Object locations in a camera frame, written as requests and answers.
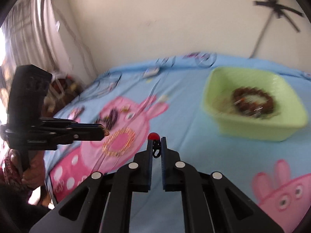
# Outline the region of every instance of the blue bedsheet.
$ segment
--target blue bedsheet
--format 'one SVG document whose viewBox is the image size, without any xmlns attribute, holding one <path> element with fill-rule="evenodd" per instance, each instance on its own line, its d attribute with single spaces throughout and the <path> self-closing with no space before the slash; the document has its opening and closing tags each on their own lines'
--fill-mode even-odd
<svg viewBox="0 0 311 233">
<path fill-rule="evenodd" d="M 143 78 L 145 70 L 152 66 L 160 66 L 159 74 Z M 168 109 L 150 119 L 150 132 L 165 136 L 168 147 L 178 151 L 181 160 L 198 171 L 222 172 L 286 232 L 291 232 L 311 205 L 310 198 L 303 208 L 298 204 L 301 197 L 311 197 L 308 178 L 311 173 L 310 124 L 283 142 L 220 135 L 217 124 L 201 108 L 206 80 L 219 66 L 256 68 L 280 74 L 311 113 L 309 74 L 265 60 L 194 53 L 111 69 L 56 117 L 67 118 L 74 107 L 85 106 L 80 122 L 93 123 L 103 106 L 118 96 L 139 104 L 156 95 L 158 102 L 168 104 Z M 146 144 L 144 142 L 140 151 L 145 150 Z M 77 146 L 79 142 L 64 150 L 46 152 L 48 182 L 48 173 Z M 269 176 L 275 177 L 275 184 Z M 181 195 L 165 193 L 161 181 L 161 161 L 153 159 L 151 191 L 133 195 L 130 232 L 184 232 Z M 293 189 L 293 193 L 288 194 L 289 189 Z M 283 200 L 287 203 L 286 208 L 281 206 Z"/>
</svg>

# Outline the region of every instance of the jewelry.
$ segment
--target jewelry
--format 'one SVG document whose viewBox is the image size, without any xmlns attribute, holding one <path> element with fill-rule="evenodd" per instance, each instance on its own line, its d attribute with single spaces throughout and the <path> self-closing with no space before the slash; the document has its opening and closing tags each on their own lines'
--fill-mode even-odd
<svg viewBox="0 0 311 233">
<path fill-rule="evenodd" d="M 112 127 L 116 124 L 118 120 L 118 110 L 113 108 L 110 110 L 109 116 L 105 116 L 104 118 L 98 118 L 95 123 L 105 124 L 105 127 L 108 130 L 111 130 Z"/>
<path fill-rule="evenodd" d="M 129 111 L 130 111 L 130 105 L 129 104 L 123 106 L 121 109 L 121 112 L 129 112 Z"/>
<path fill-rule="evenodd" d="M 257 95 L 265 98 L 263 103 L 247 100 L 248 95 Z M 267 93 L 257 88 L 238 88 L 233 92 L 233 101 L 237 109 L 249 116 L 259 117 L 261 114 L 271 114 L 274 109 L 273 98 Z"/>
<path fill-rule="evenodd" d="M 128 140 L 126 141 L 125 145 L 122 147 L 121 150 L 118 152 L 110 152 L 109 151 L 109 145 L 120 135 L 126 133 L 128 134 Z M 104 154 L 108 156 L 115 156 L 115 157 L 120 157 L 122 156 L 126 150 L 131 146 L 135 139 L 135 132 L 130 129 L 130 128 L 122 128 L 115 132 L 113 135 L 109 136 L 107 140 L 103 143 L 102 151 Z"/>
<path fill-rule="evenodd" d="M 83 113 L 84 110 L 85 110 L 84 106 L 74 108 L 68 115 L 67 119 L 75 121 L 77 117 Z"/>
</svg>

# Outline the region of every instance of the brown beads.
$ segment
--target brown beads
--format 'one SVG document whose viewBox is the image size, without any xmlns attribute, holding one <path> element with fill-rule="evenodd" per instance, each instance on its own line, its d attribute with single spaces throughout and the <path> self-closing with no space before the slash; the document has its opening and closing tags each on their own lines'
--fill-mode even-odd
<svg viewBox="0 0 311 233">
<path fill-rule="evenodd" d="M 246 95 L 259 95 L 260 97 L 266 98 L 265 103 L 257 103 L 246 102 Z M 274 101 L 273 98 L 261 89 L 257 88 L 238 88 L 233 92 L 233 100 L 234 104 L 237 106 L 240 112 L 243 112 L 249 116 L 256 115 L 259 116 L 260 114 L 270 114 L 273 112 L 274 109 Z"/>
</svg>

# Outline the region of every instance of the pink pig cartoon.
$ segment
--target pink pig cartoon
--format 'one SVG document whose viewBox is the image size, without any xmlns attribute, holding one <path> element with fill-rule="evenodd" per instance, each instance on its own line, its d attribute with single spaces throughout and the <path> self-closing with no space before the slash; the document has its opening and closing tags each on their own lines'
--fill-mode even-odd
<svg viewBox="0 0 311 233">
<path fill-rule="evenodd" d="M 252 182 L 252 188 L 258 206 L 277 222 L 285 233 L 291 233 L 298 226 L 311 205 L 311 174 L 290 179 L 290 166 L 284 160 L 278 160 L 274 167 L 273 183 L 268 174 L 258 173 Z"/>
<path fill-rule="evenodd" d="M 141 104 L 117 97 L 104 106 L 100 112 L 101 119 L 107 117 L 112 109 L 118 112 L 110 135 L 101 141 L 82 141 L 50 171 L 53 193 L 58 202 L 92 172 L 107 173 L 118 169 L 138 152 L 147 139 L 149 120 L 169 107 L 167 103 L 155 101 L 156 96 L 148 97 Z"/>
</svg>

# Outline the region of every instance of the green plastic basket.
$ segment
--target green plastic basket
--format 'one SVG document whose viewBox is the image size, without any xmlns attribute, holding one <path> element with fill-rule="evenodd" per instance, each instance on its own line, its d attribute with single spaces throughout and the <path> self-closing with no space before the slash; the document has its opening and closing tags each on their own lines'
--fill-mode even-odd
<svg viewBox="0 0 311 233">
<path fill-rule="evenodd" d="M 269 119 L 233 114 L 224 108 L 232 103 L 239 87 L 257 87 L 275 100 L 275 115 Z M 268 71 L 218 67 L 207 80 L 203 107 L 218 123 L 221 133 L 250 139 L 283 141 L 308 123 L 308 114 L 291 86 L 279 75 Z"/>
</svg>

